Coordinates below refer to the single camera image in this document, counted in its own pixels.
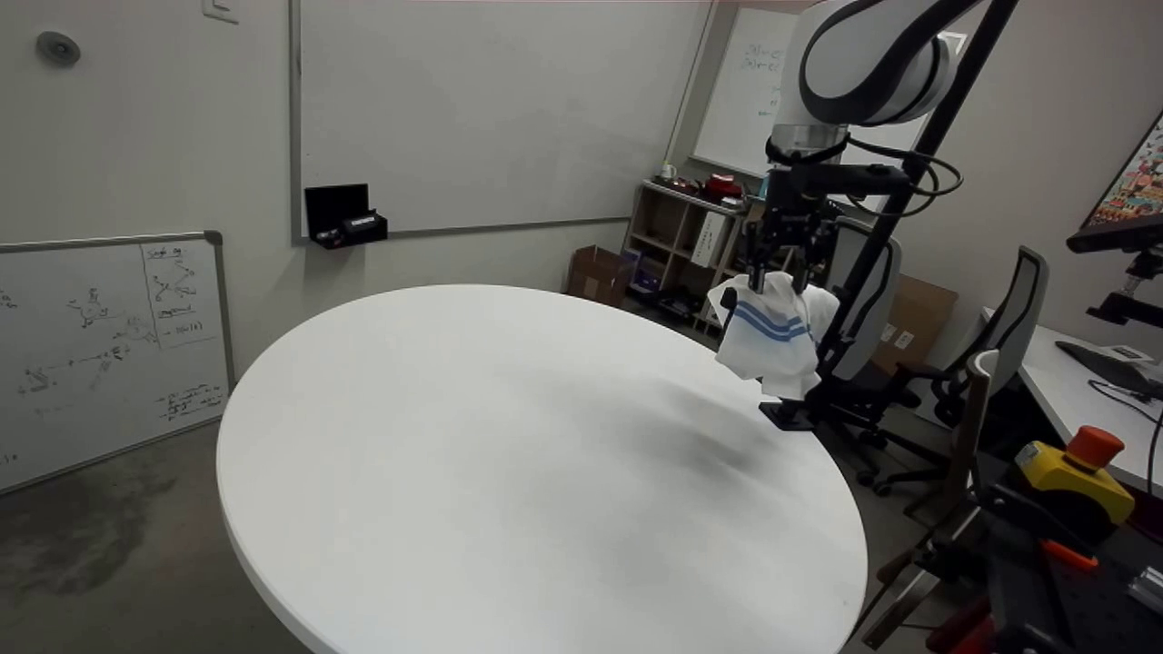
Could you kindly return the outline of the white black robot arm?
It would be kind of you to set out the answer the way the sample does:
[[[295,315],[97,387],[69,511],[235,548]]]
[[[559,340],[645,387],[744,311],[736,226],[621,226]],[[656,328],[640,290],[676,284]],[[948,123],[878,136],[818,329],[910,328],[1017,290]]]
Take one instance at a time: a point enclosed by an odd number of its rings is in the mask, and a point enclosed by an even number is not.
[[[831,196],[914,196],[931,153],[878,146],[878,164],[846,164],[853,127],[933,113],[955,84],[943,34],[977,0],[829,0],[793,37],[785,100],[768,129],[768,198],[750,227],[744,278],[761,287],[771,255],[811,261],[824,242]]]

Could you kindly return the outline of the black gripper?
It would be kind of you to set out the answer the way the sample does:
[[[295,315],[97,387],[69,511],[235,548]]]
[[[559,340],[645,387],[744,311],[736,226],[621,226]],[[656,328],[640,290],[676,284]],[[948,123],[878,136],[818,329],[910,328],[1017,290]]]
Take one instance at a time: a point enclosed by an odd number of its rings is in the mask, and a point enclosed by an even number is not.
[[[824,261],[831,216],[821,166],[771,166],[764,212],[750,227],[750,287],[764,290],[768,269],[793,255],[793,290]]]

